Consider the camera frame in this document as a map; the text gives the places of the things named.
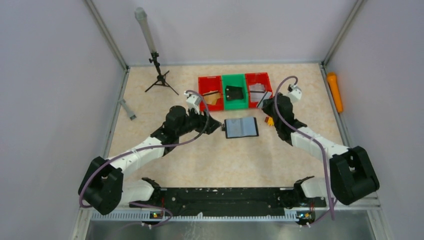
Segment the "black tripod with grey pole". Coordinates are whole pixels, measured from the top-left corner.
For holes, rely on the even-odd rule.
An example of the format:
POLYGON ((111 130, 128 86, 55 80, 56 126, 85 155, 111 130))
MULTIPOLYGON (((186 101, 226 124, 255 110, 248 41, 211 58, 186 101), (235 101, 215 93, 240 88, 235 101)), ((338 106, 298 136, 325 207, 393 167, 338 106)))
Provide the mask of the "black tripod with grey pole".
POLYGON ((167 75, 170 71, 168 70, 165 73, 162 73, 161 71, 161 64, 158 62, 159 53, 154 43, 146 11, 142 7, 137 7, 134 11, 134 16, 141 28, 142 34, 150 52, 150 58, 148 60, 150 63, 153 63, 157 72, 156 81, 144 92, 147 93, 154 86, 160 86, 170 88, 178 96, 179 93, 166 81, 167 75))

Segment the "white credit card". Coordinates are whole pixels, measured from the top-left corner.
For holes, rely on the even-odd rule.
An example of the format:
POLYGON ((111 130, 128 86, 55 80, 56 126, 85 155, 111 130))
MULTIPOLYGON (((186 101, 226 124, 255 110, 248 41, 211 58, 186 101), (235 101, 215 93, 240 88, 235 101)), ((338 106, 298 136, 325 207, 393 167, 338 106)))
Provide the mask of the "white credit card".
POLYGON ((265 100, 272 98, 272 94, 273 93, 270 91, 263 92, 258 103, 256 104, 256 108, 261 109, 264 106, 265 100))

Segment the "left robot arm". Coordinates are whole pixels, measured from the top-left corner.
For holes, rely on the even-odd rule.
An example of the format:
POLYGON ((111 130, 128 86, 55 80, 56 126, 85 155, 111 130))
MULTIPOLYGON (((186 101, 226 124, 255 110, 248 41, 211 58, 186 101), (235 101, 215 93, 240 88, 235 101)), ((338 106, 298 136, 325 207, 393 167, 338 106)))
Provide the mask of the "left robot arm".
POLYGON ((180 137, 192 131, 210 135, 221 127, 221 122, 208 112, 186 110, 176 105, 170 108, 163 124, 137 146, 111 159, 94 158, 78 189, 82 208, 94 208, 107 215, 116 207, 135 201, 148 201, 155 190, 148 179, 125 183, 124 179, 147 163, 181 146, 180 137))

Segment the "left red plastic bin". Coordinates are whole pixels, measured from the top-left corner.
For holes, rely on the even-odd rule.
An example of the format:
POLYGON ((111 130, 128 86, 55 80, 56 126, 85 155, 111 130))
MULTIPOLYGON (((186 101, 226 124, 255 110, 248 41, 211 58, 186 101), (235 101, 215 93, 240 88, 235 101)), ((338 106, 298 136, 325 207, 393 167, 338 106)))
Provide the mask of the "left red plastic bin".
POLYGON ((220 75, 199 76, 198 93, 204 98, 209 111, 224 110, 223 85, 220 75))

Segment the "yellow toy block car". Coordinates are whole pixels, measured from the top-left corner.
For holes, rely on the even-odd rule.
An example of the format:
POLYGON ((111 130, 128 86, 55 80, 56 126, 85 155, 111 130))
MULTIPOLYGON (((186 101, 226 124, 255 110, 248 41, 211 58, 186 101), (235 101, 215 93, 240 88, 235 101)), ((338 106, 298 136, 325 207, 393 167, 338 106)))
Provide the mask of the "yellow toy block car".
POLYGON ((265 118, 264 122, 265 122, 268 126, 270 126, 270 127, 273 127, 273 126, 275 125, 275 124, 274 124, 274 120, 273 120, 273 118, 272 118, 272 117, 269 117, 269 116, 267 116, 267 117, 265 118))

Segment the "red plastic bin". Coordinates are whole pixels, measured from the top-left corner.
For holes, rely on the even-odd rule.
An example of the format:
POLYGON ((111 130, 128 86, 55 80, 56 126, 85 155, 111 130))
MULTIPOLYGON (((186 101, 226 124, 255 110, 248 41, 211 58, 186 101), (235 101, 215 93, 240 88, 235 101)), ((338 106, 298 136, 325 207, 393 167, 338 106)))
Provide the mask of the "red plastic bin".
POLYGON ((209 111, 224 110, 223 85, 220 75, 199 76, 198 93, 204 98, 209 111))
POLYGON ((265 85, 265 90, 267 92, 272 92, 272 97, 274 95, 273 89, 270 83, 269 75, 267 72, 258 72, 258 73, 246 73, 245 74, 245 81, 246 81, 246 87, 247 87, 247 99, 248 99, 248 108, 249 109, 256 109, 258 102, 251 102, 250 100, 250 93, 249 93, 249 85, 253 84, 263 84, 265 85))

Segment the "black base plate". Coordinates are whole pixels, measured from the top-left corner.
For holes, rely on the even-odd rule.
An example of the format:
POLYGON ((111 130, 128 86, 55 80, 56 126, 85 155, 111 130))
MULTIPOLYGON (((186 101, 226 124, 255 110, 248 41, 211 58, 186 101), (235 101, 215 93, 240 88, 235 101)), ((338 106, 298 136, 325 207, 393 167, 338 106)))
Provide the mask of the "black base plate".
POLYGON ((315 209, 327 207, 322 197, 302 198, 293 187, 160 188, 147 201, 134 201, 151 222, 171 221, 276 221, 315 220, 315 209))

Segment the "orange flashlight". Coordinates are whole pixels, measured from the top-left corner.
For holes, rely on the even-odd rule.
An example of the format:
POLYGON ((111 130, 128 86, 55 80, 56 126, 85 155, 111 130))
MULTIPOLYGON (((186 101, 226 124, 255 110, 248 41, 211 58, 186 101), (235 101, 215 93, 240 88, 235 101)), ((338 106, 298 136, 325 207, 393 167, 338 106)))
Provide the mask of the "orange flashlight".
POLYGON ((336 111, 337 113, 340 114, 343 112, 344 108, 343 108, 342 98, 341 98, 339 87, 338 87, 337 75, 334 72, 329 72, 327 74, 326 80, 327 80, 327 83, 333 98, 336 111))

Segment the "right red plastic bin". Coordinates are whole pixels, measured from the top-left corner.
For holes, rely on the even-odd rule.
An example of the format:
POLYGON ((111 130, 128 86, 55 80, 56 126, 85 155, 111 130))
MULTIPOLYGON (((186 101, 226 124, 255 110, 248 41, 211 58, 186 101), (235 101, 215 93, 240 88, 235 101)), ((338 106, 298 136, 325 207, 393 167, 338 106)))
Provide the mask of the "right red plastic bin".
POLYGON ((246 81, 246 87, 247 87, 247 99, 248 99, 248 108, 249 109, 256 109, 258 102, 251 102, 250 100, 250 93, 249 93, 249 85, 253 84, 263 84, 265 85, 265 90, 267 92, 272 92, 272 97, 274 95, 273 89, 270 83, 269 75, 267 72, 258 72, 258 73, 246 73, 245 74, 245 81, 246 81))

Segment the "aluminium frame rail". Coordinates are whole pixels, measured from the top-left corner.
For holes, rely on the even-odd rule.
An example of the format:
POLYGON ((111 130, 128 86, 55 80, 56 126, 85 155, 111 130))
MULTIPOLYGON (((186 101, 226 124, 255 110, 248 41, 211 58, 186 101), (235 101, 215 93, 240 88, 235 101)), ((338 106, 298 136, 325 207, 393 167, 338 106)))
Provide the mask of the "aluminium frame rail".
POLYGON ((102 194, 94 209, 79 214, 73 238, 83 239, 90 220, 134 221, 148 227, 170 222, 289 222, 300 228, 330 216, 328 201, 293 187, 160 187, 147 200, 130 200, 116 190, 102 194))

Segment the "black leather card holder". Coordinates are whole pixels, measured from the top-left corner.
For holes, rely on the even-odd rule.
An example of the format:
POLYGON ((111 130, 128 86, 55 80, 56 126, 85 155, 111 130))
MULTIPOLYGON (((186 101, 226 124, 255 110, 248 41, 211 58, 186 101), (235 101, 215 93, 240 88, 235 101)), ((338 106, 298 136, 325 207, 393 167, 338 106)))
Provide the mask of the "black leather card holder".
POLYGON ((227 139, 259 136, 257 119, 253 116, 225 119, 221 130, 227 139))

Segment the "green plastic bin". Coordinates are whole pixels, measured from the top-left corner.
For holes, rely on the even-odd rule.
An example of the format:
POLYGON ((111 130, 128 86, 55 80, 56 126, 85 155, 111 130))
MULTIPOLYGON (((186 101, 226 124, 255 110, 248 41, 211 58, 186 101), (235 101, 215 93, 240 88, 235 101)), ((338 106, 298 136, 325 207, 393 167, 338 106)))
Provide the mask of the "green plastic bin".
POLYGON ((249 95, 244 74, 221 76, 224 109, 241 110, 249 107, 249 95))

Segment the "gold card in red bin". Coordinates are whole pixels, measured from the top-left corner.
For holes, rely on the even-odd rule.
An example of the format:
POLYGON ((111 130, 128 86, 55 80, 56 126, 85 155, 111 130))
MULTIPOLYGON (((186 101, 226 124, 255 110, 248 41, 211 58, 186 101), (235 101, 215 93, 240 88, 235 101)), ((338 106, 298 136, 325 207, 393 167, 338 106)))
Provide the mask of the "gold card in red bin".
POLYGON ((221 99, 221 93, 219 91, 210 91, 203 95, 207 105, 216 105, 218 100, 221 99))

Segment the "grey cards in red bin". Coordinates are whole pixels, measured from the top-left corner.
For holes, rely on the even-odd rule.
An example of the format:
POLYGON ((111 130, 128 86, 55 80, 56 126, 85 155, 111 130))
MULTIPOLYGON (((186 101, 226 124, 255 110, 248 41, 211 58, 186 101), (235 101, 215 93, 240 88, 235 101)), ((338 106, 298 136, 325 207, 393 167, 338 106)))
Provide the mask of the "grey cards in red bin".
POLYGON ((259 102, 267 92, 265 85, 261 83, 249 85, 248 91, 252 103, 259 102))

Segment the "small grey bracket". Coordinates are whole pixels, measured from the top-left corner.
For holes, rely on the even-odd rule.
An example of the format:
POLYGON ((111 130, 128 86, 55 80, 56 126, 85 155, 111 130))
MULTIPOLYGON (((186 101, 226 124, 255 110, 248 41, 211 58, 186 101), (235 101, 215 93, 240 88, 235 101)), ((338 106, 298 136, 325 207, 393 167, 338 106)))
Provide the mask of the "small grey bracket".
POLYGON ((129 108, 129 106, 127 105, 127 102, 125 101, 125 99, 120 99, 119 104, 123 107, 123 109, 125 110, 128 118, 133 121, 134 119, 137 118, 136 114, 134 113, 134 111, 132 109, 129 108))

